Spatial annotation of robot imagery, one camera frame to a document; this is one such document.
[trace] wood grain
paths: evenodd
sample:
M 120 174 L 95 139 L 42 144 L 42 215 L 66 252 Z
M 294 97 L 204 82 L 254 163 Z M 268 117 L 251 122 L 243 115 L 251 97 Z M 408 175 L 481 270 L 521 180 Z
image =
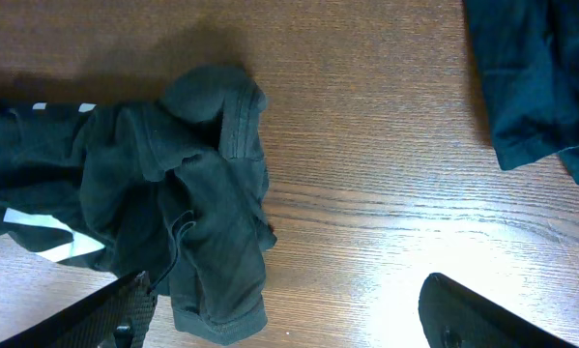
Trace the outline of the wood grain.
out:
M 460 2 L 0 0 L 0 97 L 152 99 L 241 63 L 261 124 L 270 322 L 241 347 L 426 347 L 443 272 L 579 345 L 579 187 L 556 158 L 498 168 Z M 0 239 L 0 340 L 112 278 Z M 149 347 L 211 346 L 160 302 Z

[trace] wooden surface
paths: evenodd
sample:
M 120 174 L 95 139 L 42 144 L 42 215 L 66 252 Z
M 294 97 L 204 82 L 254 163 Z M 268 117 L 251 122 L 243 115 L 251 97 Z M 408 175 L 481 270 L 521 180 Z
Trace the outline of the wooden surface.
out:
M 555 157 L 499 170 L 465 28 L 457 1 L 0 0 L 0 96 L 152 99 L 246 66 L 279 241 L 270 322 L 241 347 L 425 347 L 432 272 L 579 345 L 579 187 Z M 0 340 L 110 280 L 0 239 Z M 167 299 L 146 344 L 211 346 Z

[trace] crumpled dark garment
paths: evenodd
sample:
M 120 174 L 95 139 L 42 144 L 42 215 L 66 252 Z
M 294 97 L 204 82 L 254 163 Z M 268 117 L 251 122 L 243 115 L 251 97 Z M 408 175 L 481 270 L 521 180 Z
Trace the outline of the crumpled dark garment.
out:
M 63 264 L 148 271 L 177 330 L 230 344 L 266 325 L 266 98 L 243 71 L 194 70 L 155 102 L 34 105 L 0 101 L 0 235 L 34 252 L 72 242 L 4 221 L 53 216 L 104 245 Z
M 579 0 L 465 0 L 503 170 L 558 153 L 579 184 Z

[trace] white stripe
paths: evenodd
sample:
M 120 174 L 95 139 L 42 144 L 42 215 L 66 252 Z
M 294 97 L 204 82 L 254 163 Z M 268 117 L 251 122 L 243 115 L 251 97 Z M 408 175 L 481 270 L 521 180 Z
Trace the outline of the white stripe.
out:
M 84 102 L 83 104 L 81 104 L 81 105 L 78 107 L 78 112 L 91 111 L 91 110 L 94 109 L 94 107 L 96 107 L 95 104 L 90 104 L 90 103 Z
M 33 110 L 44 110 L 46 109 L 45 102 L 36 102 L 32 107 Z
M 73 231 L 67 224 L 50 215 L 31 215 L 16 209 L 6 209 L 3 220 L 9 223 L 24 224 L 27 226 L 50 227 L 72 233 L 72 242 L 52 249 L 36 252 L 43 258 L 53 262 L 62 261 L 78 255 L 98 251 L 104 245 L 82 233 Z

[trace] dark cloth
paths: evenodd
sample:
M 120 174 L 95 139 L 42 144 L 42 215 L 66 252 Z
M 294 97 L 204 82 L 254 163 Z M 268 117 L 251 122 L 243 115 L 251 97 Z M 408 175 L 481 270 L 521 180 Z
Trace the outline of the dark cloth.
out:
M 579 184 L 579 0 L 465 0 L 503 170 L 559 153 Z
M 179 331 L 219 344 L 255 334 L 267 322 L 262 251 L 275 244 L 261 208 L 265 107 L 227 67 L 189 72 L 156 102 L 79 112 L 0 101 L 0 235 L 32 251 L 71 241 L 3 221 L 7 208 L 51 215 L 105 245 L 62 263 L 149 271 Z

